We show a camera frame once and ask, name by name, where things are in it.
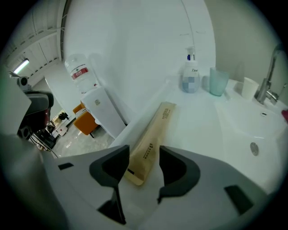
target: floor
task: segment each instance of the floor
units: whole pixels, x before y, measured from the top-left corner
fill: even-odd
[[[114,141],[101,126],[98,126],[92,135],[94,138],[86,136],[72,124],[67,133],[57,139],[52,150],[58,157],[81,155],[107,149]]]

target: white ceiling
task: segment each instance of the white ceiling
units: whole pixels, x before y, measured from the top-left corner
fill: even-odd
[[[19,74],[33,79],[62,60],[60,37],[65,3],[66,0],[42,0],[27,12],[4,50],[8,70],[15,70],[28,58],[29,64]]]

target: sink drain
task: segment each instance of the sink drain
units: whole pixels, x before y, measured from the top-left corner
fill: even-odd
[[[255,143],[255,142],[252,142],[250,144],[250,149],[251,149],[251,152],[254,156],[257,156],[259,154],[259,148],[258,148],[258,145]]]

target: faucet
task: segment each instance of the faucet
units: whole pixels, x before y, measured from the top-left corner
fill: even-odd
[[[275,47],[273,53],[272,53],[272,57],[271,57],[271,61],[270,61],[270,67],[269,67],[269,71],[268,71],[268,75],[266,78],[263,79],[262,85],[260,87],[260,90],[258,91],[257,94],[255,94],[255,98],[258,102],[260,102],[261,104],[264,104],[264,100],[267,98],[269,98],[272,102],[273,105],[276,104],[276,102],[278,101],[281,93],[284,91],[285,87],[287,84],[285,84],[281,90],[281,92],[279,94],[276,94],[274,92],[271,91],[270,87],[271,87],[271,78],[272,78],[272,74],[273,74],[273,70],[275,67],[275,62],[276,62],[276,58],[278,56],[278,54],[284,51],[284,46],[283,44],[279,44]]]

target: orange chair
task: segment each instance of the orange chair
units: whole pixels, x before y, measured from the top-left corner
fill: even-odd
[[[78,105],[75,109],[73,109],[73,112],[76,114],[80,109],[85,108],[85,106],[82,104]],[[80,117],[78,117],[74,123],[73,123],[82,133],[85,135],[90,134],[92,136],[92,131],[98,126],[98,124],[95,123],[95,119],[93,116],[85,111],[81,114]]]

